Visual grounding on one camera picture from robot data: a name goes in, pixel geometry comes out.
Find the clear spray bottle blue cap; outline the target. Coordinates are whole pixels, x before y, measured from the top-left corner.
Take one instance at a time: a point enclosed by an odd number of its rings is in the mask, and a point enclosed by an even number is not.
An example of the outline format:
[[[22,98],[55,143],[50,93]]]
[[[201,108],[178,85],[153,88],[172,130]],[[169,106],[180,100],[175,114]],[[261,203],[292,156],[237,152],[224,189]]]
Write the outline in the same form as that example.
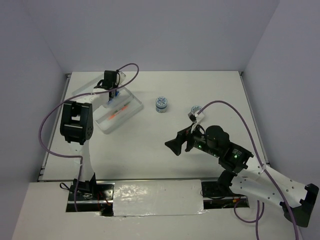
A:
[[[118,95],[120,94],[120,92],[117,90],[113,97],[109,98],[108,102],[106,103],[106,106],[110,106],[113,102],[115,102],[118,99]]]

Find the blue white round jar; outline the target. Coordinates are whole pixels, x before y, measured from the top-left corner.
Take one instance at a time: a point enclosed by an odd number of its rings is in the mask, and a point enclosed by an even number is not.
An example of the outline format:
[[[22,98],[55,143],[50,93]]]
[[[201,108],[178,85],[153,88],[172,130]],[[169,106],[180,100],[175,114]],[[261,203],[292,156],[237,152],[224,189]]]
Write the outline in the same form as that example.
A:
[[[168,100],[164,96],[159,96],[155,100],[155,109],[158,113],[165,113],[167,111]]]
[[[200,111],[201,109],[202,109],[201,106],[199,106],[199,105],[194,105],[194,106],[191,108],[191,112],[192,112],[193,114],[195,114],[197,111]]]

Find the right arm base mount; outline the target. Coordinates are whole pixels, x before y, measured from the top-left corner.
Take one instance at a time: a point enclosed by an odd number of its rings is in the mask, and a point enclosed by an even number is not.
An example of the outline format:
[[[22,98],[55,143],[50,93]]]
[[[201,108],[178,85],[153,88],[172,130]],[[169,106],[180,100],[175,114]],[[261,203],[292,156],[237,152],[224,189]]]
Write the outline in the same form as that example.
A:
[[[202,181],[200,195],[203,198],[203,208],[205,210],[231,209],[236,204],[237,208],[249,207],[246,196],[231,192],[223,193],[219,190],[216,181]]]

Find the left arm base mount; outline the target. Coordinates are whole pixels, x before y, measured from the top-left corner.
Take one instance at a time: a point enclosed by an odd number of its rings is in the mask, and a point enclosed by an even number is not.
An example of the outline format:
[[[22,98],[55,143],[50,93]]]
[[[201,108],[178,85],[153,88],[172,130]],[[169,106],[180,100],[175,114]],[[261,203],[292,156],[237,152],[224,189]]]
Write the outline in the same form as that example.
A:
[[[64,182],[59,184],[59,187],[68,191],[67,204],[65,211],[67,213],[84,213],[95,212],[102,217],[113,217],[113,198],[115,184],[110,182],[98,182],[95,189],[95,194],[84,192],[80,189],[76,193],[76,207],[74,202],[74,183],[67,185]]]

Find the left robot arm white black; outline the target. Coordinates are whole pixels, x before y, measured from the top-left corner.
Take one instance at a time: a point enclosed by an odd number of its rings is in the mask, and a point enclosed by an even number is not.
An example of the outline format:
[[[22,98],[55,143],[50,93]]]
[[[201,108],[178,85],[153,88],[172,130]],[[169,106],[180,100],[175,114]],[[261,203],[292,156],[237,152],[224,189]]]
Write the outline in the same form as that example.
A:
[[[60,134],[68,143],[72,154],[79,157],[74,160],[79,166],[79,173],[73,180],[72,188],[75,193],[80,193],[88,200],[95,198],[98,193],[89,150],[89,140],[94,133],[93,113],[117,96],[117,88],[122,82],[119,70],[106,70],[103,79],[99,80],[90,94],[63,104]]]

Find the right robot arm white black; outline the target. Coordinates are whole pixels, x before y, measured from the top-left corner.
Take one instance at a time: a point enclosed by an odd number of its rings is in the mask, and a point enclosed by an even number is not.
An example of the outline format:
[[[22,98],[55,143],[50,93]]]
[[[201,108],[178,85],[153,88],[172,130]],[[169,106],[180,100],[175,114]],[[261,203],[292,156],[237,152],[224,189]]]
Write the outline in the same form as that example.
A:
[[[261,165],[249,150],[230,141],[228,133],[218,125],[189,126],[177,132],[176,138],[165,142],[165,146],[179,156],[182,145],[186,152],[200,150],[218,159],[224,169],[214,190],[203,190],[211,197],[244,195],[283,210],[284,217],[306,228],[317,200],[319,188],[310,183],[296,182],[268,165]]]

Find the orange thin pen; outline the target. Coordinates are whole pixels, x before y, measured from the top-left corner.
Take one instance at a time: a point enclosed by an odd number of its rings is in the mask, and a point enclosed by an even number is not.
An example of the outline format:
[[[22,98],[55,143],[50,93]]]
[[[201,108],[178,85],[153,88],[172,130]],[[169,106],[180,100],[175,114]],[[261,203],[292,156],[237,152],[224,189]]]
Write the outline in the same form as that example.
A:
[[[119,115],[121,112],[118,112],[117,114],[112,113],[107,119],[110,121],[110,120],[112,120],[113,118],[115,118],[117,115]]]

